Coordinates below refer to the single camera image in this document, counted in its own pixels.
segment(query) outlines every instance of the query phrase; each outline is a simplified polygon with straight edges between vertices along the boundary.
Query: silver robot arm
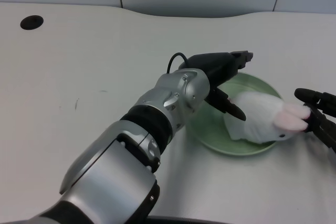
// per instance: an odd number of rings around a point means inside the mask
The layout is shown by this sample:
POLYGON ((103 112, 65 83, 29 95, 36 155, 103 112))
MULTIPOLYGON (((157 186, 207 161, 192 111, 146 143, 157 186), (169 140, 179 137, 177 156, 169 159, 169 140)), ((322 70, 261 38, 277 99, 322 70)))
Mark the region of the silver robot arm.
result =
POLYGON ((139 223, 159 196, 153 172, 160 155, 209 89, 199 69, 162 75, 75 160, 62 182, 60 200, 27 223, 139 223))

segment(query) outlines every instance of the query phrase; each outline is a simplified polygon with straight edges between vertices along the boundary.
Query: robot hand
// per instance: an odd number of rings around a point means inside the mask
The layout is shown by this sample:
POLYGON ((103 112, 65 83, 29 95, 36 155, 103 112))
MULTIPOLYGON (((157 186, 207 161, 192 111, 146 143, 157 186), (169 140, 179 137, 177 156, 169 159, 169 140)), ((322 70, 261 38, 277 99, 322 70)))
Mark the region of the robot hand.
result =
POLYGON ((296 89, 295 97, 311 110, 306 120, 306 132, 313 132, 328 148, 336 152, 336 124, 326 118, 324 114, 336 117, 336 96, 320 93, 309 89, 296 89))
POLYGON ((167 74, 155 87, 71 165, 61 185, 60 200, 27 223, 141 223, 159 197, 153 173, 160 165, 161 154, 202 101, 245 119, 217 86, 236 75, 252 57, 247 51, 190 59, 175 54, 167 74), (185 63, 169 73, 177 55, 185 63))

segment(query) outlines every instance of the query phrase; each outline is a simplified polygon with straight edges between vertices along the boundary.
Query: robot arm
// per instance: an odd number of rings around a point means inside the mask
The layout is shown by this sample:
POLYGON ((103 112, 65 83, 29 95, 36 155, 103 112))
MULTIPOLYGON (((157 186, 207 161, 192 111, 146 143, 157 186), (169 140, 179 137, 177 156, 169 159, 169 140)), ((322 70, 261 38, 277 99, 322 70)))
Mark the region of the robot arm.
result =
POLYGON ((62 182, 60 200, 27 223, 141 223, 159 197, 153 173, 161 154, 202 101, 244 119, 217 86, 252 56, 247 51, 197 55, 162 75, 75 160, 62 182))

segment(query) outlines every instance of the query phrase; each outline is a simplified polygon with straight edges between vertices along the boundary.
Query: black cable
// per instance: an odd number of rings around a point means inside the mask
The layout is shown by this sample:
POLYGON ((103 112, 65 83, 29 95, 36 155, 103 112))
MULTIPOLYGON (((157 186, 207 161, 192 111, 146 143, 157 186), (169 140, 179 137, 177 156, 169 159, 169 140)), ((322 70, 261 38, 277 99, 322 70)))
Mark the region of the black cable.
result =
POLYGON ((188 62, 187 57, 186 57, 183 53, 181 53, 181 52, 177 52, 176 54, 174 54, 174 55, 170 58, 170 61, 169 61, 169 63, 168 63, 167 73, 170 72, 170 68, 171 68, 172 63, 173 63, 173 60, 176 58, 176 56, 181 56, 181 57, 183 58, 183 60, 184 60, 184 63, 185 63, 186 68, 190 68, 190 67, 189 67, 189 62, 188 62))

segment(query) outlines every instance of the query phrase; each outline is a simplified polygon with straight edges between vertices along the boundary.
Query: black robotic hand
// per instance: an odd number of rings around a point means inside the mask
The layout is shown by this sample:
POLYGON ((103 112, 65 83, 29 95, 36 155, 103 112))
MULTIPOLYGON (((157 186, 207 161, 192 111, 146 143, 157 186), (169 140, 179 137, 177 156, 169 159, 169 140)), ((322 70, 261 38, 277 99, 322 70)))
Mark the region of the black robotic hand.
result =
POLYGON ((305 120, 308 123, 306 132, 313 132, 328 148, 336 152, 336 124, 324 115, 336 118, 336 96, 309 89, 296 89, 294 95, 311 110, 309 118, 305 120))
POLYGON ((219 85, 238 74, 238 70, 252 60, 253 53, 248 51, 218 52, 191 56, 180 65, 181 68, 203 70, 210 82, 210 92, 205 101, 223 113, 246 120, 243 111, 228 100, 228 95, 218 88, 219 85))

